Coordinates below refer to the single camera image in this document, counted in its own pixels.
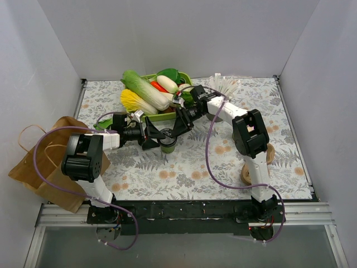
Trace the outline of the black coffee cup lid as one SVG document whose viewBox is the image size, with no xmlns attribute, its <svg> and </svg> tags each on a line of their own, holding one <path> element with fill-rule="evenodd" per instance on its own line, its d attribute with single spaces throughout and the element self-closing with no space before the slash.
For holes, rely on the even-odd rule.
<svg viewBox="0 0 357 268">
<path fill-rule="evenodd" d="M 163 128 L 160 132 L 165 136 L 165 138 L 158 139 L 158 143 L 163 147 L 172 147 L 176 145 L 177 137 L 172 135 L 172 129 Z"/>
</svg>

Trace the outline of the green paper coffee cup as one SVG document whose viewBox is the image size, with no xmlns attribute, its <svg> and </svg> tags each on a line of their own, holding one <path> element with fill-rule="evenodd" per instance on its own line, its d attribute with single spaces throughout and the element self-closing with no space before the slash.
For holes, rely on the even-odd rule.
<svg viewBox="0 0 357 268">
<path fill-rule="evenodd" d="M 176 145 L 160 145 L 161 151 L 165 154 L 171 154 L 174 152 Z"/>
</svg>

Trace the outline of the brown cardboard cup carrier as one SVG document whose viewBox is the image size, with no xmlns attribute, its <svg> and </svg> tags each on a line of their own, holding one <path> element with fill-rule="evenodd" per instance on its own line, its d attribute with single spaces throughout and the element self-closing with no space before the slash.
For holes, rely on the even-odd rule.
<svg viewBox="0 0 357 268">
<path fill-rule="evenodd" d="M 266 156 L 267 165 L 270 165 L 273 162 L 273 160 L 275 158 L 275 153 L 276 153 L 276 151 L 275 151 L 274 146 L 271 143 L 268 143 L 267 144 L 267 156 Z M 244 184 L 246 184 L 246 185 L 252 184 L 247 164 L 243 165 L 241 173 L 240 173 L 240 178 Z"/>
</svg>

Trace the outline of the brown paper bag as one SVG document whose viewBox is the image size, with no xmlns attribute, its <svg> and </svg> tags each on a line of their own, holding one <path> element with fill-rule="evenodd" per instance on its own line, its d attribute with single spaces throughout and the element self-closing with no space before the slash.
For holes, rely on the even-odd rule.
<svg viewBox="0 0 357 268">
<path fill-rule="evenodd" d="M 9 176 L 22 182 L 37 195 L 70 212 L 77 212 L 85 191 L 61 171 L 69 138 L 74 133 L 94 134 L 104 131 L 88 128 L 72 118 L 61 117 L 50 131 L 46 131 L 35 147 L 14 167 Z M 101 176 L 110 162 L 103 152 Z"/>
</svg>

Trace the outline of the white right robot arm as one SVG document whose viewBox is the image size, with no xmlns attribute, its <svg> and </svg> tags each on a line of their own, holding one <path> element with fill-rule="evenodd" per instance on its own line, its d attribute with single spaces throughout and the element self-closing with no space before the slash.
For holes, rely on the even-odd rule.
<svg viewBox="0 0 357 268">
<path fill-rule="evenodd" d="M 267 164 L 269 136 L 260 111 L 239 108 L 229 102 L 228 97 L 208 87 L 191 86 L 190 94 L 194 105 L 188 109 L 181 106 L 176 110 L 172 136 L 178 137 L 193 129 L 194 121 L 206 114 L 230 124 L 233 128 L 233 141 L 243 156 L 250 176 L 252 214 L 259 222 L 267 221 L 278 205 L 278 194 L 270 186 Z"/>
</svg>

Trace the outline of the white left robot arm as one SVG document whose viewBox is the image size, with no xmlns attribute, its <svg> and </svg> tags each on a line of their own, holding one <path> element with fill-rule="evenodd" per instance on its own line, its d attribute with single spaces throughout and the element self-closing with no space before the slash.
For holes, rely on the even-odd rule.
<svg viewBox="0 0 357 268">
<path fill-rule="evenodd" d="M 111 205 L 115 196 L 101 176 L 103 152 L 121 148 L 127 141 L 137 141 L 142 150 L 149 150 L 159 147 L 159 140 L 166 138 L 148 117 L 142 121 L 142 116 L 142 111 L 131 115 L 115 112 L 108 130 L 94 134 L 74 133 L 67 143 L 61 171 L 82 187 L 92 206 L 101 208 L 99 216 L 106 223 L 115 222 L 119 210 Z"/>
</svg>

